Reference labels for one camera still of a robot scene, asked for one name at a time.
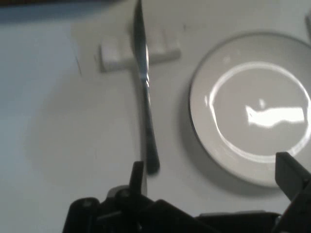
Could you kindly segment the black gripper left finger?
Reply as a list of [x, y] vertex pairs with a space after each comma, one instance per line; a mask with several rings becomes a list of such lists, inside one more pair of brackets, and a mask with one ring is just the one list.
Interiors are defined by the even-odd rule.
[[190, 233], [193, 218], [169, 203], [152, 201], [141, 193], [143, 162], [134, 162], [130, 182], [99, 202], [82, 198], [70, 207], [65, 233]]

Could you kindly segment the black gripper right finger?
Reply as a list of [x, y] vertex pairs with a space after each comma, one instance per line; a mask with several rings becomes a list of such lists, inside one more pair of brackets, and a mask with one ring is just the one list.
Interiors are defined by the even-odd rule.
[[287, 152], [278, 152], [275, 181], [290, 205], [275, 225], [274, 233], [311, 231], [311, 173]]

